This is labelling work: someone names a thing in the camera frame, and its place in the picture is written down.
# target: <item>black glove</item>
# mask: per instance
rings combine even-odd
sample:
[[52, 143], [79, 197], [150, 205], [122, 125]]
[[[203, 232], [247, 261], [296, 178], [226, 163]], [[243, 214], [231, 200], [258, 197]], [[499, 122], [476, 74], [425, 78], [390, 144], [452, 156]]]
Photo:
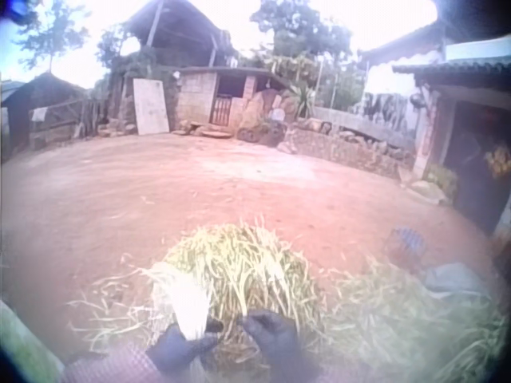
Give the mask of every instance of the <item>black glove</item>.
[[187, 341], [178, 325], [171, 325], [155, 345], [145, 352], [158, 370], [164, 374], [180, 373], [188, 368], [196, 357], [205, 355], [218, 345], [222, 322], [208, 319], [206, 334], [202, 339]]
[[273, 381], [306, 383], [316, 378], [318, 370], [304, 357], [293, 321], [268, 310], [251, 310], [241, 325], [270, 364]]

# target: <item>dirt ground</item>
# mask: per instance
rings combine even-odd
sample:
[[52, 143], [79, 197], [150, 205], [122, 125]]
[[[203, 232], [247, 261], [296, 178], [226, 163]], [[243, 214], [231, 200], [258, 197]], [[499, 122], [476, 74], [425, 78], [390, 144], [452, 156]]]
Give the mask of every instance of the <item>dirt ground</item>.
[[359, 270], [393, 227], [419, 231], [430, 263], [489, 277], [486, 237], [450, 207], [393, 180], [234, 140], [172, 135], [97, 139], [2, 166], [2, 285], [58, 354], [70, 308], [99, 278], [149, 267], [202, 225], [263, 219], [317, 267]]

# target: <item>white board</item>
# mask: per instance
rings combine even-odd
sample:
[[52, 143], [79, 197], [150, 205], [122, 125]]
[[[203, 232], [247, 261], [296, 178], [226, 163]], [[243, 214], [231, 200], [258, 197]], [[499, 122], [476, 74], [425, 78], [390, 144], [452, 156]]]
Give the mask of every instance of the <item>white board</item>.
[[168, 133], [167, 108], [163, 83], [144, 78], [133, 79], [138, 134]]

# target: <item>plaid shirt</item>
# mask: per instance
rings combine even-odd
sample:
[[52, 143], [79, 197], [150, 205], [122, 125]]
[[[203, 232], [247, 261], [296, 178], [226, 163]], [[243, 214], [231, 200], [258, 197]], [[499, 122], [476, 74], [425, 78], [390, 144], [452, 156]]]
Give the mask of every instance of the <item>plaid shirt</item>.
[[[362, 383], [361, 369], [327, 369], [313, 383]], [[134, 345], [114, 349], [108, 357], [80, 359], [64, 369], [60, 383], [169, 383], [145, 354]]]

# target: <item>door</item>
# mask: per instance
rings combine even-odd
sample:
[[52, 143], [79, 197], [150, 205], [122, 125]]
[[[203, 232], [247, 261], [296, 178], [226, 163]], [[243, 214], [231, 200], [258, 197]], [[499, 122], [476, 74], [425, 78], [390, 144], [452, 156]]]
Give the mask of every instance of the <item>door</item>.
[[133, 79], [135, 93], [135, 112], [137, 114], [138, 134], [168, 133], [167, 108], [163, 83], [144, 78]]
[[485, 154], [493, 152], [498, 144], [511, 143], [505, 111], [494, 110], [504, 116], [501, 122], [484, 118], [488, 108], [458, 102], [445, 162], [458, 175], [454, 207], [486, 234], [492, 234], [497, 226], [511, 190], [511, 176], [493, 178], [485, 159]]
[[231, 114], [232, 96], [219, 94], [215, 98], [215, 104], [211, 113], [211, 123], [220, 126], [229, 125]]

